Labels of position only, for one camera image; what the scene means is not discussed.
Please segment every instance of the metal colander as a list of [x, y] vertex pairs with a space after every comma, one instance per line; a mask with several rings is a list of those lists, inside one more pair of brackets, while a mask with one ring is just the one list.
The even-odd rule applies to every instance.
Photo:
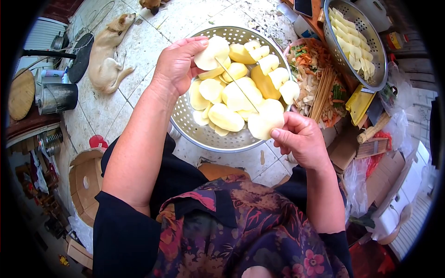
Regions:
[[[190, 37], [194, 36], [207, 36], [209, 38], [211, 36], [220, 36], [225, 38], [229, 44], [244, 44], [251, 40], [258, 40], [262, 46], [269, 46], [270, 54], [278, 56], [279, 67], [286, 68], [289, 72], [289, 78], [292, 80], [291, 70], [280, 48], [253, 29], [238, 26], [213, 26]], [[254, 66], [256, 64], [247, 65], [249, 69], [247, 76], [250, 76], [250, 70]], [[283, 104], [285, 111], [290, 110], [291, 106], [287, 105], [283, 98], [280, 98], [279, 101]], [[170, 121], [185, 138], [201, 148], [219, 153], [237, 153], [252, 149], [265, 142], [264, 140], [254, 138], [248, 129], [229, 132], [226, 136], [217, 135], [208, 125], [199, 126], [193, 119], [193, 111], [194, 109], [189, 103], [189, 92], [187, 92], [178, 98]]]
[[[335, 38], [332, 31], [331, 21], [329, 20], [328, 8], [336, 8], [341, 12], [345, 19], [353, 22], [356, 25], [356, 30], [361, 32], [366, 38], [369, 47], [371, 47], [370, 53], [374, 56], [372, 63], [376, 67], [374, 76], [369, 78], [368, 81], [364, 79], [363, 71], [358, 74], [349, 63], [345, 54], [341, 50], [340, 45]], [[377, 31], [371, 25], [366, 16], [357, 8], [356, 5], [347, 0], [326, 0], [324, 3], [324, 38], [329, 47], [332, 59], [335, 63], [349, 75], [355, 77], [366, 88], [372, 91], [380, 91], [386, 84], [388, 78], [388, 68], [386, 66], [386, 52], [383, 47], [383, 43]]]

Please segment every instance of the tiled floor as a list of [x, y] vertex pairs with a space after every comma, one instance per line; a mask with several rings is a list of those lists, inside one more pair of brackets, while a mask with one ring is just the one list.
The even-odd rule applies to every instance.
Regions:
[[[61, 197], [67, 201], [65, 206], [71, 214], [73, 209], [67, 180], [70, 159], [89, 148], [88, 140], [94, 134], [102, 135], [111, 143], [122, 133], [139, 97], [151, 81], [159, 53], [172, 42], [210, 27], [210, 22], [246, 27], [248, 22], [256, 22], [260, 33], [285, 48], [297, 36], [290, 21], [276, 14], [278, 4], [279, 0], [170, 0], [165, 9], [153, 16], [148, 10], [141, 10], [137, 0], [115, 0], [114, 3], [109, 3], [109, 0], [84, 1], [73, 18], [69, 38], [75, 37], [83, 27], [92, 28], [96, 35], [122, 13], [139, 12], [140, 15], [117, 48], [118, 53], [127, 52], [125, 63], [136, 67], [135, 71], [110, 95], [95, 92], [85, 74], [77, 84], [77, 107], [63, 114], [66, 140], [57, 161], [62, 175], [60, 188], [64, 196]], [[328, 145], [336, 130], [325, 130], [324, 135]], [[244, 167], [255, 182], [267, 186], [273, 186], [290, 175], [295, 166], [287, 161], [286, 155], [280, 154], [272, 140], [246, 152], [227, 154], [201, 149], [182, 137], [177, 140], [174, 154], [193, 165], [204, 157], [218, 164]]]

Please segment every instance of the brown dog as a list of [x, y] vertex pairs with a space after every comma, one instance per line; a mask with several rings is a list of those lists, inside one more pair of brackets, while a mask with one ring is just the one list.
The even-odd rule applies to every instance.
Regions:
[[89, 56], [88, 76], [93, 87], [103, 93], [113, 93], [133, 68], [124, 68], [126, 52], [121, 63], [116, 61], [116, 47], [122, 42], [136, 14], [123, 14], [114, 19], [94, 39]]
[[152, 15], [156, 15], [159, 12], [159, 6], [161, 5], [161, 0], [139, 0], [142, 8], [147, 8], [150, 10]]

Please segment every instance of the wooden stool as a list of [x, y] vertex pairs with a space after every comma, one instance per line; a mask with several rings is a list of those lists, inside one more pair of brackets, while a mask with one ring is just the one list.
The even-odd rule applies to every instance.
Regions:
[[203, 173], [209, 181], [232, 174], [246, 175], [250, 179], [250, 175], [247, 172], [225, 165], [202, 163], [201, 166], [198, 167], [198, 170], [201, 171], [201, 173]]

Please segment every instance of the plastic bag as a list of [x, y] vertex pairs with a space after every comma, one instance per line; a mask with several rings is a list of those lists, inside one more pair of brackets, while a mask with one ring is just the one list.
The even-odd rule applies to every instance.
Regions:
[[68, 217], [68, 221], [88, 253], [93, 254], [93, 228], [85, 224], [77, 212]]
[[368, 211], [368, 194], [366, 193], [366, 170], [371, 161], [369, 157], [354, 159], [344, 171], [344, 186], [348, 193], [346, 198], [345, 217], [359, 218]]
[[405, 155], [405, 157], [413, 151], [405, 110], [393, 114], [389, 123], [382, 128], [382, 131], [389, 132], [391, 135], [393, 150], [398, 149]]
[[378, 92], [378, 96], [388, 115], [393, 116], [403, 109], [408, 109], [414, 103], [413, 86], [404, 71], [396, 63], [388, 63], [388, 81]]

